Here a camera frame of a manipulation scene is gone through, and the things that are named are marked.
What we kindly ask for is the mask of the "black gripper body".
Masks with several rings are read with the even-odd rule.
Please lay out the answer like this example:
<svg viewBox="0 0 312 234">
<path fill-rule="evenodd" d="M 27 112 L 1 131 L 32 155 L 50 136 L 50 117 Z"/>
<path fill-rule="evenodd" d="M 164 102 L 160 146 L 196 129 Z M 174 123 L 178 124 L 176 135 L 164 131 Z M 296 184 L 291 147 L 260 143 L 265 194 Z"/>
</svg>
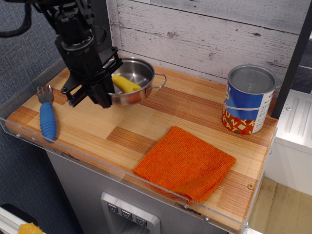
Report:
<svg viewBox="0 0 312 234">
<path fill-rule="evenodd" d="M 61 88 L 61 92 L 67 96 L 67 101 L 72 107 L 88 97 L 91 84 L 104 85 L 105 76 L 112 75 L 123 64 L 117 54 L 118 48 L 112 47 L 108 58 L 104 59 L 106 65 L 103 65 L 93 37 L 79 44 L 68 45 L 58 36 L 55 44 L 70 71 L 69 78 Z"/>
</svg>

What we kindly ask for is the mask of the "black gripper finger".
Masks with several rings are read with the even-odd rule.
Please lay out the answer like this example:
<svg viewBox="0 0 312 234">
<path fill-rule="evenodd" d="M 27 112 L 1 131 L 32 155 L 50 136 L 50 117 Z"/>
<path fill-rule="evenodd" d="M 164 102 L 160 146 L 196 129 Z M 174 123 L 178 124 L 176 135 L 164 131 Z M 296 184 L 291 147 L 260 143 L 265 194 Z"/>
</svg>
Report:
<svg viewBox="0 0 312 234">
<path fill-rule="evenodd" d="M 109 108 L 112 105 L 112 100 L 107 94 L 106 87 L 100 83 L 89 86 L 88 96 L 94 104 L 98 104 L 102 108 Z"/>
<path fill-rule="evenodd" d="M 115 93 L 114 83 L 113 83 L 111 74 L 107 74 L 105 76 L 103 84 L 104 84 L 104 90 L 106 93 L 109 93 L 109 94 Z"/>
</svg>

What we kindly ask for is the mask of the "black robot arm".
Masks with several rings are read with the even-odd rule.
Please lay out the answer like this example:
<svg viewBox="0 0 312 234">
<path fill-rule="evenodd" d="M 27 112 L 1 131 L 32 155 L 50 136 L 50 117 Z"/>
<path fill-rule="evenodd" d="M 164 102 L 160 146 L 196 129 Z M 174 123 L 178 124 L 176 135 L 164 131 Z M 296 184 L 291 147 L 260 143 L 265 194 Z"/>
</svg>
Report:
<svg viewBox="0 0 312 234">
<path fill-rule="evenodd" d="M 57 37 L 56 47 L 70 71 L 61 92 L 67 96 L 70 106 L 77 106 L 89 97 L 103 108 L 111 107 L 114 85 L 111 79 L 122 64 L 118 48 L 110 47 L 103 52 L 92 32 L 95 14 L 85 0 L 23 0 L 24 20 L 12 31 L 1 32 L 2 38 L 19 36 L 32 25 L 32 8 L 44 14 Z"/>
</svg>

